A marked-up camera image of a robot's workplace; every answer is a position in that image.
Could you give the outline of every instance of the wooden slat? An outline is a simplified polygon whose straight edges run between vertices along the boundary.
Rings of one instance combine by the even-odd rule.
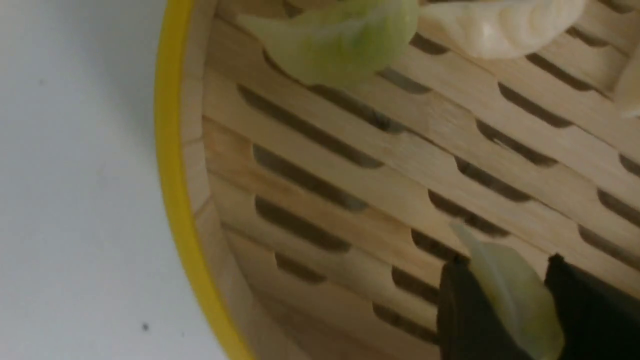
[[[220,126],[206,122],[205,136],[218,132],[219,128]],[[406,225],[401,226],[385,219],[383,214],[374,209],[353,213],[338,208],[317,195],[280,179],[257,164],[243,161],[229,153],[210,152],[207,162],[211,172],[233,181],[249,192],[260,195],[429,284],[437,286],[440,282],[442,262],[418,251],[411,241],[410,228]],[[427,234],[437,237],[440,233]]]
[[[396,173],[387,167],[369,170],[354,166],[348,160],[310,143],[306,138],[287,127],[274,123],[255,110],[237,102],[231,103],[234,94],[237,96],[237,92],[225,86],[225,80],[220,76],[214,73],[210,75],[209,90],[211,92],[205,96],[211,101],[206,102],[206,114],[300,168],[347,190],[389,215],[401,219],[409,226],[443,241],[448,246],[465,252],[464,247],[448,227],[451,218],[433,207],[423,186],[395,175]],[[218,91],[214,90],[214,84],[220,86]],[[214,99],[221,99],[221,94],[225,94],[225,103],[231,106],[223,109],[223,106],[215,102]],[[504,241],[513,243],[515,247],[526,247],[521,240],[513,236],[508,236]],[[540,254],[538,250],[532,248],[529,254],[533,255],[529,257],[534,264],[540,263],[540,258],[534,255]]]
[[[311,8],[330,1],[291,3]],[[219,13],[226,20],[238,10],[285,17],[282,3],[276,1],[226,3]],[[183,84],[186,121],[181,130],[185,166],[203,252],[232,316],[259,359],[439,358],[436,346],[382,322],[371,304],[387,306],[435,328],[435,307],[398,288],[391,276],[394,266],[426,284],[439,282],[442,260],[418,249],[412,229],[467,253],[449,229],[452,215],[435,206],[434,193],[506,230],[504,236],[472,231],[484,241],[514,247],[539,274],[546,269],[547,257],[560,252],[569,262],[640,297],[639,272],[588,245],[578,232],[584,226],[617,247],[616,251],[640,259],[640,227],[607,209],[601,203],[605,200],[598,198],[603,190],[640,209],[640,179],[619,160],[622,153],[640,162],[640,147],[635,145],[640,123],[621,119],[608,99],[628,53],[640,40],[638,12],[621,15],[590,1],[576,27],[610,45],[593,47],[562,34],[538,53],[550,66],[603,95],[574,89],[533,64],[535,58],[483,61],[467,58],[454,47],[442,55],[411,47],[393,68],[433,91],[409,94],[374,78],[348,92],[406,128],[392,134],[273,69],[255,39],[220,19],[210,21],[211,4],[215,6],[215,2],[201,4],[205,6],[200,9],[202,14],[194,15],[192,31],[199,35],[187,49],[186,64],[191,65],[186,66],[191,70],[186,69]],[[421,31],[450,45],[422,23]],[[205,54],[207,61],[202,66]],[[570,126],[547,124],[512,104],[500,93],[499,83],[566,119]],[[239,92],[239,85],[298,117],[313,131],[348,144],[353,156],[334,152],[324,140],[304,135],[254,108]],[[205,116],[204,122],[195,120],[200,115]],[[557,163],[549,167],[531,163],[484,137],[476,119]],[[340,207],[313,189],[303,188],[304,184],[282,177],[269,165],[258,164],[253,143],[368,207],[361,211]],[[521,192],[520,199],[508,198],[467,177],[456,161],[466,161],[495,181],[512,186],[513,191]],[[255,197],[351,247],[330,251],[307,242],[263,218],[256,210]],[[221,232],[228,236],[239,267],[230,254],[230,244],[219,236]],[[278,269],[274,251],[327,281],[313,285]],[[282,334],[256,295],[266,297],[271,305],[278,303],[269,309],[285,330],[299,333],[298,344]],[[292,313],[316,320],[295,323],[288,317]],[[335,342],[336,337],[305,327],[316,326],[318,320],[356,341],[349,340],[340,351],[323,351],[332,345],[327,339]],[[365,345],[354,346],[358,342]]]
[[[640,12],[618,14],[599,1],[588,1],[576,28],[631,54],[640,41]]]
[[[231,38],[231,41],[233,41],[234,44],[242,44],[242,40],[246,40],[246,37],[233,37],[232,35],[227,35],[225,38]],[[258,48],[255,48],[250,52],[252,45],[255,46],[256,44],[247,42],[246,45],[242,47],[235,47],[235,49],[249,49],[247,52],[238,53],[237,55],[251,60],[247,60],[242,63],[241,66],[237,67],[229,65],[230,61],[224,63],[217,61],[216,68],[220,67],[224,74],[240,80],[244,85],[260,92],[265,97],[269,97],[273,101],[289,108],[292,111],[296,110],[296,113],[305,119],[317,119],[317,122],[314,123],[318,127],[328,129],[328,126],[330,126],[331,123],[335,124],[330,131],[334,134],[336,134],[337,131],[340,131],[338,136],[343,136],[342,138],[352,145],[357,144],[360,140],[367,142],[363,147],[360,147],[363,151],[365,150],[365,147],[371,148],[370,144],[372,143],[377,145],[381,149],[375,151],[375,154],[373,151],[369,154],[372,154],[378,159],[389,164],[395,165],[400,164],[401,162],[411,162],[411,160],[413,160],[412,157],[416,158],[416,155],[407,154],[406,152],[409,151],[414,154],[424,154],[425,158],[427,158],[426,154],[430,152],[432,154],[435,153],[432,157],[437,158],[439,156],[442,159],[439,163],[443,163],[444,165],[438,167],[439,174],[444,173],[443,168],[449,167],[451,169],[451,157],[439,152],[437,148],[430,146],[427,142],[424,142],[412,135],[385,136],[376,132],[374,129],[364,128],[362,126],[362,122],[355,120],[353,117],[348,116],[342,111],[337,111],[333,106],[326,104],[326,102],[318,99],[318,97],[306,92],[302,87],[294,85],[290,81],[286,81],[259,60],[260,58],[257,56]],[[230,58],[233,58],[234,51],[232,49],[224,47],[221,44],[219,44],[219,46],[221,48],[228,49],[225,53],[230,54]],[[288,93],[296,93],[296,95],[291,96],[288,95]],[[477,131],[472,129],[472,123],[474,121],[473,116],[469,112],[465,112],[463,109],[456,109],[455,106],[449,106],[449,103],[442,96],[432,93],[424,96],[424,100],[418,99],[416,96],[410,96],[405,92],[402,92],[400,89],[390,86],[388,83],[381,80],[371,81],[365,86],[361,86],[356,90],[353,90],[352,94],[369,104],[374,104],[378,110],[381,110],[383,113],[401,121],[403,124],[412,127],[420,134],[429,137],[448,150],[460,155],[465,160],[473,162],[473,160],[478,159],[475,161],[476,165],[488,170],[498,178],[507,181],[517,178],[515,183],[510,183],[515,184],[516,187],[541,199],[543,202],[550,204],[554,208],[568,209],[569,211],[566,213],[570,217],[581,221],[582,224],[589,224],[590,229],[596,231],[610,241],[613,241],[632,252],[638,253],[640,250],[640,241],[637,240],[640,238],[640,229],[605,209],[599,203],[596,196],[597,189],[593,185],[585,181],[585,179],[580,176],[573,174],[569,170],[563,171],[563,169],[560,169],[558,171],[544,171],[542,169],[538,169],[528,164],[523,159],[518,158],[518,156],[502,149],[498,149],[496,145],[487,143],[485,140],[480,138]],[[426,122],[422,118],[420,115],[422,113],[426,115],[425,117],[428,117],[429,122]],[[460,143],[460,141],[456,139],[457,136],[463,136],[465,133],[469,133],[470,131],[475,135],[476,140],[474,142],[465,141]],[[358,136],[357,138],[353,138],[349,137],[349,134],[358,134]],[[368,136],[373,138],[373,140],[366,139]],[[406,151],[389,156],[389,153],[391,152],[388,149],[402,149]],[[480,152],[479,150],[481,149],[486,149],[486,152]],[[400,166],[402,167],[401,171],[405,171],[406,173],[406,168],[408,171],[411,171],[419,167],[433,167],[433,163],[433,159],[428,159],[424,160],[422,163],[415,162],[407,165],[400,164]],[[545,176],[545,173],[557,174],[555,176],[556,179],[553,179],[551,176]],[[447,180],[444,181],[444,186],[438,188],[431,183],[427,184],[427,186],[438,192],[442,191],[442,194],[445,195],[447,189],[451,188],[450,185],[455,183],[455,181],[452,180],[454,177],[460,178],[460,175],[454,171],[451,172]],[[522,182],[526,182],[527,184],[518,186]],[[468,181],[465,182],[464,180],[458,184],[467,188],[472,186]],[[502,203],[505,206],[511,205],[506,201],[502,201]],[[532,215],[532,217],[540,218],[541,216],[555,216],[553,215],[553,212],[546,211],[546,208],[536,208],[535,204],[526,204],[525,206],[534,208],[531,210],[534,214],[545,214]],[[480,211],[485,215],[491,210],[482,209]],[[548,221],[556,222],[554,229],[558,229],[560,226],[558,225],[558,222],[564,222],[564,225],[562,226],[564,226],[565,229],[571,229],[570,231],[575,236],[575,226],[570,222],[567,222],[566,219],[556,216],[553,220]],[[540,229],[536,226],[535,222],[531,222],[531,225]],[[527,232],[520,234],[525,237],[532,236]],[[556,236],[556,238],[563,237],[565,238],[567,235],[558,234]]]
[[[396,288],[391,266],[358,248],[332,254],[262,219],[253,206],[253,195],[211,176],[211,189],[222,214],[222,222],[233,233],[245,234],[279,254],[292,258],[327,276],[360,296],[396,310],[401,315],[436,329],[436,307]]]
[[[438,359],[438,347],[383,323],[369,301],[331,283],[313,285],[281,272],[273,254],[240,236],[229,234],[244,274],[254,288],[303,313],[315,314],[386,354],[405,360]]]
[[[415,229],[421,231],[430,228],[439,229],[442,235],[436,238],[454,249],[461,248],[451,230],[442,226],[442,224],[446,224],[443,214],[429,206],[429,197],[423,186],[397,175],[387,167],[377,170],[358,168],[348,160],[328,152],[320,145],[310,143],[300,134],[269,120],[259,112],[242,107],[240,104],[232,104],[233,87],[232,85],[231,87],[224,85],[225,80],[220,75],[213,72],[207,73],[207,82],[211,83],[209,90],[212,90],[205,94],[205,114],[208,116],[218,119],[227,127],[242,133],[257,144],[268,148],[306,171],[336,184],[369,204],[401,219]],[[214,84],[220,87],[218,92],[213,91]],[[221,99],[221,94],[225,94],[224,103],[217,101],[217,99]],[[355,131],[354,134],[364,136],[360,131]],[[509,237],[509,242],[516,247],[521,246],[522,243],[515,237]],[[536,238],[535,244],[545,248],[548,253],[561,252],[576,265],[584,267],[630,293],[638,292],[640,281],[632,279],[637,279],[639,276],[637,272],[614,261],[609,256],[585,246],[579,238],[574,237],[572,240],[560,237],[550,242]],[[539,261],[539,257],[532,256],[532,254],[533,252],[525,252],[524,256]]]
[[[239,38],[231,39],[229,41],[234,44],[240,41]],[[223,39],[216,37],[212,41],[224,47]],[[225,75],[239,79],[243,84],[260,91],[263,96],[269,97],[272,101],[276,101],[279,105],[358,150],[383,161],[410,179],[418,181],[471,211],[482,214],[483,217],[515,234],[527,239],[535,238],[538,246],[545,247],[546,245],[542,243],[544,241],[554,243],[558,239],[564,239],[573,243],[574,251],[582,250],[579,245],[583,243],[577,234],[575,224],[567,218],[544,206],[539,206],[536,202],[526,204],[510,202],[467,179],[455,169],[453,158],[438,147],[408,133],[398,136],[390,135],[367,126],[330,103],[323,102],[318,96],[304,91],[293,82],[278,77],[275,73],[269,76],[266,66],[255,66],[250,60],[243,63],[235,61],[238,63],[238,69],[235,70],[231,65],[232,61],[223,61],[215,57],[210,58],[210,61],[215,69],[220,69]],[[231,92],[233,87],[230,84],[224,93]],[[234,118],[252,117],[253,110],[243,106],[243,101],[239,97],[237,99],[237,102],[233,102],[233,97],[230,97],[218,107],[233,108],[229,111],[234,112],[235,115],[232,116]],[[384,181],[389,182],[393,179],[393,182],[403,183],[403,185],[394,183],[389,186],[409,186],[409,184],[404,185],[405,178],[391,169],[381,168],[377,172],[384,174],[381,175]],[[465,194],[461,193],[459,188],[464,188]],[[616,238],[611,241],[615,241],[617,245],[632,254],[640,254],[640,243],[636,239]]]
[[[628,58],[613,46],[591,47],[566,33],[560,34],[538,54],[609,97],[628,62]]]
[[[184,167],[187,174],[187,189],[189,190],[191,210],[195,212],[209,198],[207,165],[205,164],[202,141],[186,144],[182,148],[182,157],[184,158]]]
[[[429,22],[422,22],[420,32],[437,42],[446,42],[442,33],[431,26]],[[486,69],[495,76],[497,81],[512,88],[532,102],[556,114],[571,123],[580,126],[591,134],[599,137],[615,149],[631,158],[640,159],[640,147],[636,145],[636,138],[640,136],[640,122],[636,119],[624,119],[617,111],[613,102],[596,92],[580,92],[562,81],[556,79],[544,70],[539,69],[525,58],[513,60],[482,60],[466,57],[478,66]],[[613,63],[624,67],[625,61]],[[611,64],[605,63],[607,69]]]
[[[286,304],[258,292],[260,302],[313,360],[402,360],[382,354],[352,335],[338,331]]]

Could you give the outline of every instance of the white dumpling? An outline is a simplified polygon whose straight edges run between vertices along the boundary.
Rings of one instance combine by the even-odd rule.
[[[587,0],[502,0],[437,3],[420,16],[439,23],[476,58],[516,58],[547,45],[578,20]]]

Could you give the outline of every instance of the white countertop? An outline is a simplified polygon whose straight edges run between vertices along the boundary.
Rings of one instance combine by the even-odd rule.
[[[159,187],[163,11],[0,0],[0,359],[224,359]]]

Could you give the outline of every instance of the bamboo steamer basket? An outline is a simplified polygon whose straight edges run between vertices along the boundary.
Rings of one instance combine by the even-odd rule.
[[[285,17],[329,0],[231,0]],[[428,24],[348,93],[304,88],[232,24],[170,0],[157,153],[185,271],[231,360],[439,359],[441,267],[482,240],[640,297],[640,120],[610,96],[640,13],[589,3],[538,53],[467,58]]]

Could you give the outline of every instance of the yellow rim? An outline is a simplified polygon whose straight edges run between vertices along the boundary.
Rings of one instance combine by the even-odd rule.
[[[191,213],[180,140],[182,61],[193,0],[168,0],[156,65],[156,152],[164,206],[184,271],[209,326],[231,360],[253,360],[215,287]]]

